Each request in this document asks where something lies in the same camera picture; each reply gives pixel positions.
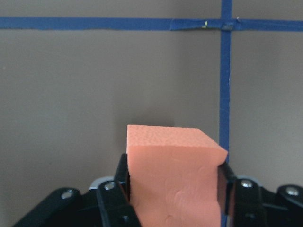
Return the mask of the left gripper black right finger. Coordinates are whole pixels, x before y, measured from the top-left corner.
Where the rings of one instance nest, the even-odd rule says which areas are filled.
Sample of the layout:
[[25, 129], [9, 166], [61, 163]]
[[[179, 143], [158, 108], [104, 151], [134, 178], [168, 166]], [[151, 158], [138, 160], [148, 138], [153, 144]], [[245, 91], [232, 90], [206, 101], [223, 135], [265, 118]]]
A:
[[218, 166], [217, 200], [223, 227], [265, 227], [266, 211], [261, 201], [259, 185], [238, 177], [227, 162]]

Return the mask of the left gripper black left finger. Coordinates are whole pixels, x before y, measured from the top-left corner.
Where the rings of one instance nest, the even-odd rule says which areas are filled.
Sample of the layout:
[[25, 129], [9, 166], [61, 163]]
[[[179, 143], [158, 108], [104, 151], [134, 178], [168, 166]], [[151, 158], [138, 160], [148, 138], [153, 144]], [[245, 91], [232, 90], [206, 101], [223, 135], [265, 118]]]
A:
[[113, 180], [97, 188], [97, 202], [104, 227], [140, 227], [141, 223], [130, 203], [130, 175], [127, 154], [122, 154]]

